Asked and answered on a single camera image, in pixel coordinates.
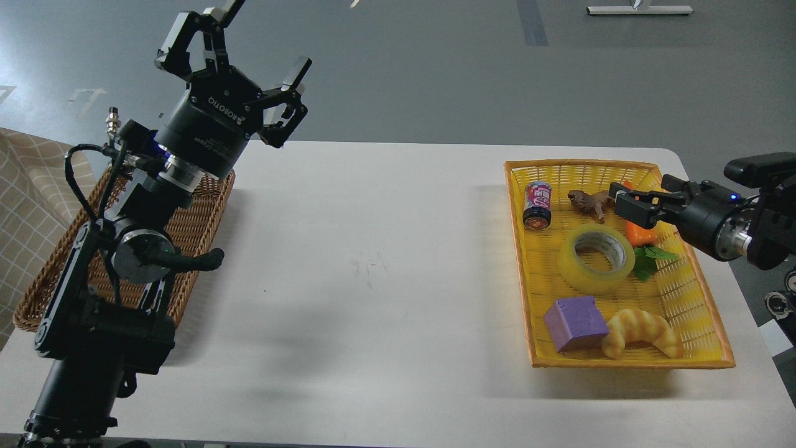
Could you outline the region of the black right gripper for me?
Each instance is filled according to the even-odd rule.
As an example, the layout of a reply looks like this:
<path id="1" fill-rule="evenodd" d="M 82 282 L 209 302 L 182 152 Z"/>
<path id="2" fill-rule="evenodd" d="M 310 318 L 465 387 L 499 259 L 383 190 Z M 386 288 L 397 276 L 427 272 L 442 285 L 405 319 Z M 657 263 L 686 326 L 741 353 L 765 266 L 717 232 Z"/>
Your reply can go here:
<path id="1" fill-rule="evenodd" d="M 659 222 L 675 224 L 680 237 L 718 261 L 744 254 L 747 223 L 740 217 L 744 198 L 712 181 L 686 181 L 663 175 L 662 191 L 639 191 L 620 182 L 609 185 L 614 212 L 626 221 L 652 229 Z"/>

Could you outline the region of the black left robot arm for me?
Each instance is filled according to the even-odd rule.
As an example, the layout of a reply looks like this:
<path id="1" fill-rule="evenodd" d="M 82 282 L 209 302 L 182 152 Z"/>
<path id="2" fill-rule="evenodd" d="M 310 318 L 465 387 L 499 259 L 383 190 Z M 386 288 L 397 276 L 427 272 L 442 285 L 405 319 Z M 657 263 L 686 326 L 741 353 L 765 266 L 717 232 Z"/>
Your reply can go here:
<path id="1" fill-rule="evenodd" d="M 224 252 L 187 255 L 167 233 L 202 179 L 230 175 L 253 136 L 280 148 L 307 115 L 299 91 L 311 59 L 281 85 L 262 89 L 230 64 L 225 29 L 242 1 L 180 12 L 155 66 L 187 87 L 159 129 L 120 124 L 108 141 L 78 144 L 63 158 L 85 218 L 37 328 L 34 348 L 52 366 L 19 447 L 100 447 L 117 399 L 137 374 L 156 375 L 175 346 L 168 308 L 180 273 L 221 267 Z"/>

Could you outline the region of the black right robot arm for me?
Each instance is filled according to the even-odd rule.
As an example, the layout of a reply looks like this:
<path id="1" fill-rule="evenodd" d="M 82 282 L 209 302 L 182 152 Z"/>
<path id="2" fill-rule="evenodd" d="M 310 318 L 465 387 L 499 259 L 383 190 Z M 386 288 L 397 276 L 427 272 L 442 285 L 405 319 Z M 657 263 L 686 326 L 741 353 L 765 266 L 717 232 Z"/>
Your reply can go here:
<path id="1" fill-rule="evenodd" d="M 767 271 L 794 257 L 794 153 L 734 159 L 725 165 L 724 176 L 757 194 L 745 198 L 709 180 L 664 175 L 658 191 L 613 182 L 609 196 L 620 217 L 646 229 L 671 224 L 682 240 L 717 261 L 746 258 Z"/>

